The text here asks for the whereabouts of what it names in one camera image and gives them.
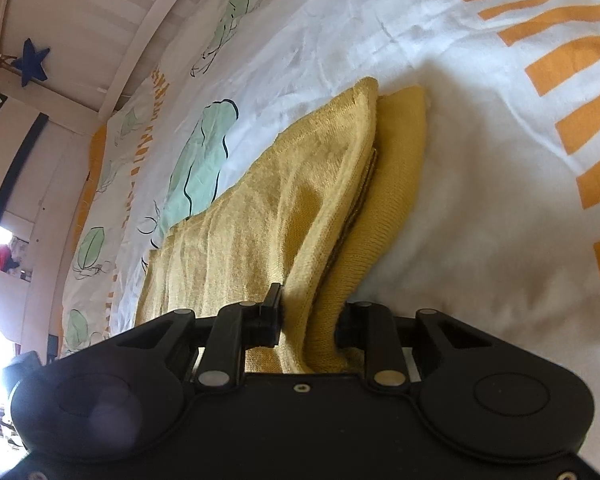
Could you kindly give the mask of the white wooden bed frame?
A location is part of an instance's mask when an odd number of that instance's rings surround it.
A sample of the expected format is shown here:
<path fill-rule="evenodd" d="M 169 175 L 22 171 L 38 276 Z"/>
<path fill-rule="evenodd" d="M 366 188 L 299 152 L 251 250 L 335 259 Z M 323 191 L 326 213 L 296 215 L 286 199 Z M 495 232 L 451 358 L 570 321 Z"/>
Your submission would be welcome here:
<path fill-rule="evenodd" d="M 0 330 L 44 353 L 59 334 L 64 258 L 99 126 L 140 85 L 200 0 L 0 0 L 0 228 L 27 243 L 0 273 Z M 30 38 L 44 82 L 12 61 Z"/>

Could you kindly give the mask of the mustard yellow knit sweater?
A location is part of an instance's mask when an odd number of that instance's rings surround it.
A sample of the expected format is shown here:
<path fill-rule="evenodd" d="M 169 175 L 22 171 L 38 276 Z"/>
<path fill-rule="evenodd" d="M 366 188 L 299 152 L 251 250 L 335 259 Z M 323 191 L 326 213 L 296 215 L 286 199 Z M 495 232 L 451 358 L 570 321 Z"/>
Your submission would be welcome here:
<path fill-rule="evenodd" d="M 424 88 L 380 94 L 366 77 L 297 120 L 208 209 L 172 226 L 149 257 L 137 322 L 181 308 L 212 316 L 279 283 L 282 339 L 248 351 L 247 370 L 360 370 L 336 324 L 415 205 L 426 115 Z"/>

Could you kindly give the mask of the blue star wall decoration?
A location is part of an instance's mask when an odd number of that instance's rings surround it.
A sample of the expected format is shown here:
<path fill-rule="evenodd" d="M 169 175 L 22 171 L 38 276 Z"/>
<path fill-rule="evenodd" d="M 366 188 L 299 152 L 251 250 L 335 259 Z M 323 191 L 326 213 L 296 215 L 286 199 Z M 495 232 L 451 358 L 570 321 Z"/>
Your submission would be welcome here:
<path fill-rule="evenodd" d="M 43 67 L 50 48 L 38 50 L 30 38 L 24 40 L 22 53 L 19 58 L 12 61 L 12 67 L 20 71 L 21 87 L 27 87 L 32 80 L 44 82 L 48 76 Z"/>

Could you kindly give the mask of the white leaf-print duvet cover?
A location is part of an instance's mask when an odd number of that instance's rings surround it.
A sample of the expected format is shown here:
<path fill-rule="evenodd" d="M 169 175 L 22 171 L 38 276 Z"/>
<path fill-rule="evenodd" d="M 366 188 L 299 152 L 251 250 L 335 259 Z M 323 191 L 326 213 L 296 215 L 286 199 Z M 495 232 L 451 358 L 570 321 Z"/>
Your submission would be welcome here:
<path fill-rule="evenodd" d="M 95 134 L 61 351 L 284 288 L 252 372 L 355 368 L 349 300 L 585 380 L 600 471 L 600 0 L 202 0 Z"/>

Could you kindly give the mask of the orange bed sheet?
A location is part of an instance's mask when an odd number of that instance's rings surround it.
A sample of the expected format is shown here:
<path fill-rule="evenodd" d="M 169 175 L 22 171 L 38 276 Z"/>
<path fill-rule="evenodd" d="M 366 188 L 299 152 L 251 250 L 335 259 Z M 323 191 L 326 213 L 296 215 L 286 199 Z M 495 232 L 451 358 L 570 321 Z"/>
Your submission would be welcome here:
<path fill-rule="evenodd" d="M 67 299 L 67 287 L 71 287 L 73 281 L 73 265 L 81 243 L 82 233 L 84 231 L 86 220 L 90 214 L 92 203 L 94 202 L 96 191 L 99 185 L 99 179 L 102 175 L 102 165 L 104 164 L 104 156 L 107 145 L 108 128 L 106 124 L 102 124 L 91 136 L 90 144 L 88 144 L 87 156 L 87 173 L 85 181 L 82 185 L 82 190 L 76 204 L 76 212 L 74 213 L 71 228 L 67 240 L 66 254 L 64 258 L 67 260 L 64 274 L 62 277 L 61 287 L 61 315 L 59 322 L 59 355 L 63 358 L 69 352 L 66 336 L 68 332 L 68 315 L 71 302 Z"/>

